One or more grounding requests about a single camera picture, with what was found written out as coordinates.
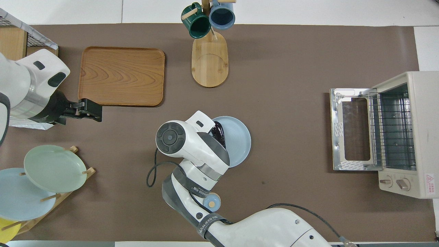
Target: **warning label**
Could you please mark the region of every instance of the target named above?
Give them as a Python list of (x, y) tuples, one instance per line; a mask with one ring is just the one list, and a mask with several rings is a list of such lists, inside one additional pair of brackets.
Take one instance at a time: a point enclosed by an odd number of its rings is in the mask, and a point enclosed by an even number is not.
[(427, 194), (436, 194), (435, 191), (435, 176), (433, 173), (425, 174), (425, 182), (427, 183)]

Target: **ceramic mug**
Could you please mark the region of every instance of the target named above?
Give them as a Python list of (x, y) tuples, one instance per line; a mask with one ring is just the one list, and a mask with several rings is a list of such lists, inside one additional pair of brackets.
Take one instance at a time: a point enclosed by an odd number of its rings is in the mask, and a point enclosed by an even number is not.
[(209, 15), (209, 22), (213, 28), (219, 30), (229, 29), (235, 23), (233, 4), (218, 3), (218, 0), (213, 0), (213, 5)]
[(183, 16), (193, 9), (197, 9), (198, 11), (181, 21), (188, 29), (189, 35), (194, 39), (199, 39), (209, 33), (211, 25), (209, 18), (203, 13), (203, 9), (199, 3), (193, 3), (192, 5), (187, 6), (185, 9), (183, 9), (181, 15)]

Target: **brown table mat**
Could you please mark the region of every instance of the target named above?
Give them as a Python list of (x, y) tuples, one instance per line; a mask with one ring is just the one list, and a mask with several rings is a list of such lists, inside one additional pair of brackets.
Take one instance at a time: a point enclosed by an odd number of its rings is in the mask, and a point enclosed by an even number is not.
[[(221, 32), (230, 71), (216, 88), (192, 78), (193, 39), (182, 24), (35, 28), (61, 47), (72, 72), (60, 89), (69, 99), (77, 97), (81, 54), (89, 46), (163, 50), (165, 97), (159, 107), (104, 107), (102, 123), (68, 119), (47, 131), (10, 128), (0, 148), (2, 168), (22, 167), (31, 148), (53, 144), (77, 145), (78, 155), (97, 170), (17, 240), (201, 241), (162, 199), (161, 181), (173, 167), (159, 167), (154, 188), (145, 184), (160, 125), (201, 110), (212, 118), (236, 117), (252, 135), (247, 159), (213, 189), (221, 197), (218, 213), (227, 219), (285, 202), (320, 214), (352, 241), (434, 241), (431, 200), (381, 191), (376, 172), (332, 170), (329, 89), (372, 87), (418, 70), (413, 28), (235, 25)], [(295, 212), (338, 241), (320, 220)]]

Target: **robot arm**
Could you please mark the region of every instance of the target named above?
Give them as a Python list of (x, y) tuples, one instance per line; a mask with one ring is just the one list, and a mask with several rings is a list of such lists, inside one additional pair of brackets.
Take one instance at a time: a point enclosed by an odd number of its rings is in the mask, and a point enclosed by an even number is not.
[(45, 49), (17, 61), (6, 59), (0, 53), (0, 93), (9, 101), (8, 114), (0, 110), (2, 137), (6, 133), (3, 125), (9, 115), (38, 123), (65, 124), (65, 117), (91, 118), (101, 122), (100, 105), (88, 99), (68, 101), (57, 90), (69, 74), (68, 67)]
[(157, 131), (160, 152), (184, 158), (162, 184), (166, 203), (217, 247), (329, 247), (312, 226), (287, 209), (265, 209), (228, 225), (222, 222), (224, 217), (203, 207), (203, 198), (230, 163), (227, 151), (207, 134), (213, 126), (198, 111), (186, 122), (169, 121)]

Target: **oven door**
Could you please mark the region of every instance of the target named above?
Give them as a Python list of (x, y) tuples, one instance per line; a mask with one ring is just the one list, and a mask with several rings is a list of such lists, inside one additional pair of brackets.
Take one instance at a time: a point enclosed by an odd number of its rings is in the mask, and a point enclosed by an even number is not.
[(330, 94), (334, 170), (382, 170), (376, 89), (333, 88)]

